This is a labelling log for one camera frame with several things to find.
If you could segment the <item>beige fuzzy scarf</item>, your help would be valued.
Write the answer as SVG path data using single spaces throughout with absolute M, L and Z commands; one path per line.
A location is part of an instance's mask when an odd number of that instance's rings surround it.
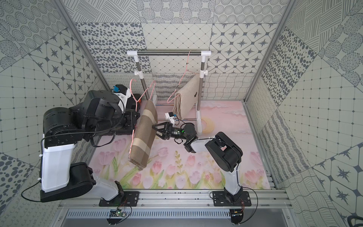
M 189 82 L 176 92 L 173 113 L 179 119 L 185 119 L 189 111 L 198 101 L 199 75 L 195 75 Z

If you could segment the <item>brown plaid scarf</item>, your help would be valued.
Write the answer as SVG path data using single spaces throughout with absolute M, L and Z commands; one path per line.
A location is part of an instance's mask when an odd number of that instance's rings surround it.
M 140 117 L 130 147 L 129 161 L 139 170 L 146 168 L 151 148 L 156 137 L 152 128 L 157 124 L 157 110 L 155 104 L 148 100 Z

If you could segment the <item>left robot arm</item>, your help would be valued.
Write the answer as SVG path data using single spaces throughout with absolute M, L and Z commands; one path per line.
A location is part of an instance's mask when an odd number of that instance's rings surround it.
M 43 115 L 41 140 L 40 201 L 51 202 L 93 194 L 109 202 L 124 198 L 119 182 L 94 175 L 84 162 L 72 163 L 76 144 L 95 144 L 96 137 L 130 135 L 140 118 L 138 101 L 129 89 L 124 92 L 90 90 L 83 102 L 55 107 Z

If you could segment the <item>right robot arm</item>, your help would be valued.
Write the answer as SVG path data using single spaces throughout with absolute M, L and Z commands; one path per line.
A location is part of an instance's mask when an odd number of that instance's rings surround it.
M 163 140 L 182 140 L 184 148 L 190 153 L 209 152 L 216 164 L 226 173 L 226 199 L 234 203 L 242 197 L 243 188 L 239 185 L 237 170 L 242 161 L 243 151 L 226 134 L 218 132 L 212 138 L 200 139 L 193 123 L 185 123 L 176 128 L 170 122 L 164 122 L 153 125 L 152 129 Z

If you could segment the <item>black plastic tool case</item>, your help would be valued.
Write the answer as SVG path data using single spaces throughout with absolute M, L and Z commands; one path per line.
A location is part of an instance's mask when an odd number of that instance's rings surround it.
M 140 103 L 136 103 L 136 101 L 134 100 L 133 96 L 131 96 L 129 99 L 128 99 L 128 102 L 127 102 L 127 107 L 125 109 L 126 110 L 135 110 L 137 112 L 139 112 L 140 110 Z

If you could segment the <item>floral pink table mat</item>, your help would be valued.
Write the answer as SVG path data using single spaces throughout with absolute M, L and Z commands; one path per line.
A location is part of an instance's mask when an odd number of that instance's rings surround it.
M 240 101 L 203 101 L 202 138 L 224 132 L 243 151 L 238 168 L 239 184 L 252 189 L 271 189 Z M 129 135 L 104 136 L 90 161 L 94 174 L 124 189 L 223 189 L 226 175 L 208 152 L 189 153 L 179 141 L 155 138 L 145 169 L 129 161 Z

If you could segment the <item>white steel clothes rack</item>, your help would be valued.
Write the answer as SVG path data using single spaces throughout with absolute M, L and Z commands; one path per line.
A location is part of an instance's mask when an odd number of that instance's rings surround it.
M 135 75 L 140 77 L 140 80 L 142 82 L 142 86 L 144 90 L 147 89 L 147 85 L 145 84 L 144 80 L 144 74 L 141 68 L 140 58 L 141 57 L 160 57 L 162 59 L 174 59 L 179 58 L 180 56 L 186 56 L 188 55 L 189 51 L 127 51 L 127 55 L 129 57 L 133 57 L 134 61 L 136 63 L 137 69 L 135 71 Z M 204 76 L 207 74 L 206 70 L 206 60 L 208 57 L 211 56 L 211 51 L 192 51 L 190 56 L 196 56 L 197 59 L 201 60 L 200 62 L 200 69 L 199 72 L 197 72 L 197 75 L 199 75 L 199 95 L 198 95 L 198 101 L 193 106 L 192 109 L 196 111 L 196 130 L 197 134 L 202 134 L 202 123 L 201 123 L 201 112 L 200 112 L 200 104 L 201 104 L 201 97 L 202 97 L 202 90 L 203 90 L 203 80 Z M 161 74 L 156 77 L 156 93 L 157 97 L 159 99 L 165 100 L 167 102 L 167 99 L 170 97 L 170 95 L 174 92 L 176 86 L 179 83 L 180 78 L 182 77 L 183 73 L 178 74 Z M 183 78 L 183 81 L 181 85 L 179 86 L 179 90 L 186 85 L 190 79 L 192 79 L 195 75 L 193 73 L 186 73 L 186 75 Z

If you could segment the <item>green circuit board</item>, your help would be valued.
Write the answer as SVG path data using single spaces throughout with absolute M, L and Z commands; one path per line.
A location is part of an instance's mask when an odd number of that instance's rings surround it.
M 124 212 L 123 210 L 111 210 L 110 217 L 111 218 L 125 218 L 126 212 Z

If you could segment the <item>right controller board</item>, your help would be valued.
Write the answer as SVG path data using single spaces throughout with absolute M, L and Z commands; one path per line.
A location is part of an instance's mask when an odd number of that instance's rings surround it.
M 232 209 L 230 209 L 229 211 L 230 211 L 231 222 L 234 225 L 242 223 L 242 221 L 244 219 L 244 212 L 242 210 L 232 210 Z

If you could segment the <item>aluminium mounting rail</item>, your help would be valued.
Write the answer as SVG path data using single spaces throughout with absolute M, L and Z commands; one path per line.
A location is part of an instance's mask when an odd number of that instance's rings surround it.
M 213 190 L 128 190 L 139 191 L 139 201 L 134 208 L 147 209 L 188 209 L 188 208 L 214 208 L 211 197 Z M 284 190 L 249 190 L 251 206 L 246 208 L 261 209 L 291 209 L 292 205 Z M 91 195 L 85 195 L 74 199 L 63 200 L 60 207 L 69 209 L 96 209 L 116 208 L 99 207 L 98 199 Z M 224 206 L 222 208 L 241 208 Z

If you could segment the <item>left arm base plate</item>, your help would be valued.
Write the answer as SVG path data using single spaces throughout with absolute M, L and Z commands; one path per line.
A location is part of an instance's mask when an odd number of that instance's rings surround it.
M 99 207 L 136 207 L 139 201 L 139 191 L 126 191 L 123 194 L 117 195 L 110 201 L 101 198 Z

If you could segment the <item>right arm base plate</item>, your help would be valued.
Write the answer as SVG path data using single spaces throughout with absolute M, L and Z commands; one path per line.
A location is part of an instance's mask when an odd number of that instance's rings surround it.
M 215 207 L 245 207 L 251 206 L 250 195 L 247 191 L 240 191 L 236 195 L 231 195 L 227 191 L 212 191 L 211 197 Z

